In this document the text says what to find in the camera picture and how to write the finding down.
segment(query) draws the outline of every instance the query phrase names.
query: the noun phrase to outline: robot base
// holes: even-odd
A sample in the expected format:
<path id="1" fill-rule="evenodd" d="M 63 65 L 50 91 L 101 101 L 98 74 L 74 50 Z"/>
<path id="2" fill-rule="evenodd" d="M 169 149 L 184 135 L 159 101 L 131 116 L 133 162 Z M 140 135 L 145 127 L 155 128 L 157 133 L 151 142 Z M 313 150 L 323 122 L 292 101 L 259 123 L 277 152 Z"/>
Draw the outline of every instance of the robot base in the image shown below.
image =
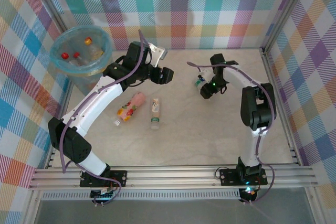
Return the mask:
<path id="1" fill-rule="evenodd" d="M 261 169 L 260 174 L 247 176 L 244 180 L 240 179 L 237 169 L 220 169 L 219 170 L 220 184 L 222 186 L 259 186 L 267 185 L 267 177 L 264 169 Z"/>
<path id="2" fill-rule="evenodd" d="M 121 186 L 126 186 L 127 171 L 126 170 L 110 170 L 107 165 L 105 171 L 100 175 L 104 178 L 112 178 L 120 182 Z M 80 175 L 80 187 L 117 187 L 117 183 L 109 180 L 95 178 L 88 173 L 82 172 Z"/>

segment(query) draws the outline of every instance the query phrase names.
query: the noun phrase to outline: cable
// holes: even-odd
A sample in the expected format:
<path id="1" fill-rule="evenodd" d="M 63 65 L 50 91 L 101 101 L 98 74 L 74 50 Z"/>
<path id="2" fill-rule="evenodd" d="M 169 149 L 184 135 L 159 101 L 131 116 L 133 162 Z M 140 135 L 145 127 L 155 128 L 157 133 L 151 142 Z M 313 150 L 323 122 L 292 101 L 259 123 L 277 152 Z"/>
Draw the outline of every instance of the cable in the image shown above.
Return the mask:
<path id="1" fill-rule="evenodd" d="M 135 84 L 135 85 L 129 85 L 129 87 L 134 88 L 134 87 L 137 87 L 137 86 L 139 86 L 140 84 L 143 84 L 143 83 L 144 83 L 144 80 L 141 80 L 140 83 Z"/>
<path id="2" fill-rule="evenodd" d="M 105 89 L 108 89 L 109 87 L 115 85 L 115 84 L 118 84 L 120 83 L 121 81 L 127 79 L 128 77 L 130 77 L 131 75 L 133 75 L 136 70 L 138 69 L 138 67 L 140 66 L 140 63 L 142 61 L 142 58 L 143 58 L 143 43 L 147 43 L 148 42 L 144 39 L 143 35 L 142 35 L 142 32 L 139 30 L 139 37 L 140 37 L 140 57 L 139 57 L 139 60 L 138 62 L 136 63 L 134 69 L 128 73 L 126 76 L 112 82 L 111 84 L 109 85 L 106 85 L 100 89 L 98 89 L 98 92 L 93 92 L 91 95 L 89 95 L 83 102 L 81 105 L 78 106 L 78 108 L 75 110 L 75 112 L 73 113 L 72 117 L 69 119 L 69 121 L 67 122 L 67 124 L 65 125 L 62 133 L 61 133 L 61 137 L 60 137 L 60 140 L 59 140 L 59 152 L 60 152 L 60 159 L 61 159 L 61 164 L 62 164 L 62 172 L 65 173 L 66 172 L 66 169 L 68 167 L 68 165 L 71 163 L 71 162 L 68 162 L 67 164 L 65 164 L 65 161 L 64 161 L 64 153 L 63 153 L 63 144 L 64 144 L 64 137 L 65 137 L 65 133 L 66 131 L 68 130 L 70 124 L 73 122 L 73 119 L 72 118 L 75 118 L 77 115 L 78 115 L 78 112 L 92 99 L 94 98 L 97 94 L 99 94 L 100 92 L 102 92 L 103 90 Z M 110 179 L 110 178 L 104 178 L 104 177 L 101 177 L 101 176 L 98 176 L 98 175 L 95 175 L 89 171 L 86 171 L 88 174 L 90 174 L 91 176 L 95 177 L 95 178 L 98 178 L 98 179 L 104 179 L 104 180 L 109 180 L 109 181 L 112 181 L 112 182 L 115 182 L 119 185 L 119 190 L 118 190 L 118 193 L 112 197 L 109 201 L 105 202 L 105 205 L 108 204 L 109 202 L 111 202 L 112 200 L 114 200 L 116 198 L 116 196 L 119 194 L 120 190 L 121 190 L 121 184 L 119 181 L 117 180 L 114 180 L 114 179 Z"/>
<path id="3" fill-rule="evenodd" d="M 146 64 L 146 66 L 148 66 L 150 63 L 152 63 L 152 50 L 151 49 L 149 49 L 148 50 L 148 52 L 149 52 L 149 56 L 151 57 L 151 59 L 150 59 L 150 61 Z"/>
<path id="4" fill-rule="evenodd" d="M 271 97 L 269 96 L 269 94 L 267 93 L 267 91 L 265 90 L 265 88 L 260 85 L 259 83 L 257 83 L 255 80 L 253 80 L 249 75 L 247 75 L 246 73 L 244 73 L 243 71 L 241 71 L 240 69 L 236 68 L 236 67 L 233 67 L 231 65 L 226 65 L 226 64 L 215 64 L 215 65 L 196 65 L 190 61 L 187 61 L 187 64 L 191 67 L 195 67 L 197 68 L 198 70 L 200 70 L 201 68 L 213 68 L 213 67 L 226 67 L 226 68 L 231 68 L 231 69 L 234 69 L 236 70 L 237 72 L 239 72 L 240 74 L 242 74 L 247 80 L 249 80 L 251 83 L 253 83 L 254 85 L 258 86 L 262 91 L 263 93 L 265 94 L 266 96 L 266 99 L 270 105 L 270 109 L 271 109 L 271 121 L 269 123 L 269 125 L 263 129 L 263 130 L 260 130 L 259 132 L 259 137 L 258 137 L 258 140 L 257 140 L 257 145 L 256 145 L 256 150 L 255 150 L 255 155 L 256 155 L 256 158 L 257 158 L 257 161 L 261 164 L 261 165 L 265 165 L 267 167 L 269 167 L 272 171 L 272 181 L 271 181 L 271 184 L 270 186 L 268 187 L 267 191 L 258 199 L 255 200 L 255 202 L 261 200 L 262 198 L 264 198 L 268 193 L 269 191 L 271 190 L 271 188 L 273 187 L 274 185 L 274 180 L 275 180 L 275 171 L 274 171 L 274 168 L 269 165 L 269 164 L 265 164 L 263 163 L 260 158 L 259 158 L 259 146 L 260 146 L 260 142 L 261 142 L 261 137 L 262 137 L 262 134 L 269 130 L 272 125 L 273 125 L 273 121 L 275 120 L 275 113 L 274 113 L 274 107 L 273 107 L 273 103 L 271 101 Z"/>
<path id="5" fill-rule="evenodd" d="M 125 55 L 120 56 L 117 60 L 115 60 L 115 63 L 119 63 L 120 61 L 122 61 L 125 58 Z"/>
<path id="6" fill-rule="evenodd" d="M 216 177 L 217 179 L 220 179 L 219 177 L 217 177 L 217 172 L 218 172 L 218 170 L 221 169 L 221 168 L 228 169 L 228 168 L 225 167 L 225 166 L 221 166 L 221 167 L 217 168 L 217 170 L 215 171 L 215 177 Z"/>
<path id="7" fill-rule="evenodd" d="M 223 91 L 223 88 L 221 88 L 220 90 L 221 90 L 221 91 L 220 91 L 220 92 L 221 92 L 221 94 L 224 94 L 224 93 L 225 93 L 225 91 L 227 90 L 227 86 L 225 86 L 225 87 L 224 87 L 224 91 Z"/>

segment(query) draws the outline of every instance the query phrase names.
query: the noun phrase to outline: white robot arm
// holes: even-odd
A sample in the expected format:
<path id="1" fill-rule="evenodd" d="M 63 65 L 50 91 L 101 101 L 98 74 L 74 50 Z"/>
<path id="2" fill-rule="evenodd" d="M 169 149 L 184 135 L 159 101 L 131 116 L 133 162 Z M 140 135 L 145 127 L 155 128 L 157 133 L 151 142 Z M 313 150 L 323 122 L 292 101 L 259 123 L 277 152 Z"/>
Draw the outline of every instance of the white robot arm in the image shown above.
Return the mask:
<path id="1" fill-rule="evenodd" d="M 153 44 L 145 46 L 143 52 L 140 48 L 138 42 L 131 43 L 126 56 L 106 68 L 97 85 L 72 111 L 61 120 L 52 118 L 48 123 L 51 143 L 58 150 L 61 134 L 68 125 L 63 142 L 64 155 L 96 176 L 105 177 L 103 173 L 108 173 L 109 167 L 93 153 L 91 145 L 84 139 L 95 119 L 110 102 L 137 80 L 150 79 L 157 84 L 166 84 L 173 78 L 174 72 L 171 69 L 158 67 L 159 60 L 164 59 L 167 53 L 164 48 Z M 125 77 L 134 69 L 140 54 L 143 57 L 134 74 L 118 84 L 113 84 L 116 79 Z"/>
<path id="2" fill-rule="evenodd" d="M 238 63 L 225 61 L 222 54 L 213 55 L 210 58 L 210 62 L 212 66 L 215 66 L 213 67 L 213 72 L 208 69 L 202 69 L 198 75 L 196 86 L 204 99 L 208 99 L 218 92 L 224 93 L 228 83 L 242 92 L 240 116 L 245 126 L 247 126 L 247 133 L 244 149 L 238 159 L 236 170 L 239 173 L 240 180 L 252 176 L 260 176 L 261 164 L 256 152 L 259 153 L 262 148 L 267 129 L 275 119 L 272 118 L 272 110 L 274 117 L 276 117 L 273 87 L 270 83 L 261 84 L 258 81 L 247 79 L 246 75 L 240 71 Z M 202 67 L 193 63 L 188 64 L 193 67 Z M 260 86 L 267 92 L 270 102 Z"/>

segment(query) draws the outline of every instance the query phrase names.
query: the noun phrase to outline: bottle label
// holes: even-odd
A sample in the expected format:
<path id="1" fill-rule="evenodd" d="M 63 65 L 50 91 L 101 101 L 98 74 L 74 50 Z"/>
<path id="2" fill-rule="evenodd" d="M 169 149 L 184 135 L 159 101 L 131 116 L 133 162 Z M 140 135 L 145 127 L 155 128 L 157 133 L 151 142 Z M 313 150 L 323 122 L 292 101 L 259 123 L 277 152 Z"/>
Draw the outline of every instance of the bottle label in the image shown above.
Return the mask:
<path id="1" fill-rule="evenodd" d="M 198 80 L 195 82 L 195 86 L 198 87 L 198 85 L 200 85 L 203 81 L 205 81 L 203 78 L 198 79 Z"/>
<path id="2" fill-rule="evenodd" d="M 152 104 L 152 112 L 158 112 L 159 111 L 159 100 L 157 98 L 153 99 L 153 104 Z"/>

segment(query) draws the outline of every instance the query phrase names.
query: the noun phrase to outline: white floor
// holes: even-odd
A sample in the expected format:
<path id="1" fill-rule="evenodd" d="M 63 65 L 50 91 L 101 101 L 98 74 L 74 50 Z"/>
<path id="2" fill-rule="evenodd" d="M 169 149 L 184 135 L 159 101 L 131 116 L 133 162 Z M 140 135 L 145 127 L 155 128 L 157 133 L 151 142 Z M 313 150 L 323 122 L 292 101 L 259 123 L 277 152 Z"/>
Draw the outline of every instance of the white floor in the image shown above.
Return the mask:
<path id="1" fill-rule="evenodd" d="M 113 57 L 124 53 L 115 52 Z M 186 64 L 192 61 L 208 65 L 210 57 L 217 53 L 222 53 L 225 60 L 236 60 L 254 79 L 268 82 L 257 49 L 170 50 L 160 66 L 175 71 L 172 82 L 160 86 L 147 80 L 136 88 L 128 88 L 93 123 L 85 138 L 96 155 L 110 166 L 236 164 L 247 141 L 246 127 L 240 119 L 241 91 L 228 85 L 225 94 L 204 100 L 193 84 L 198 70 Z M 115 126 L 117 110 L 138 90 L 148 100 L 130 121 Z M 158 131 L 150 129 L 152 95 L 163 98 Z M 68 110 L 82 98 L 74 88 Z M 261 159 L 266 163 L 292 162 L 280 118 L 267 134 Z M 59 152 L 52 165 L 60 166 Z"/>

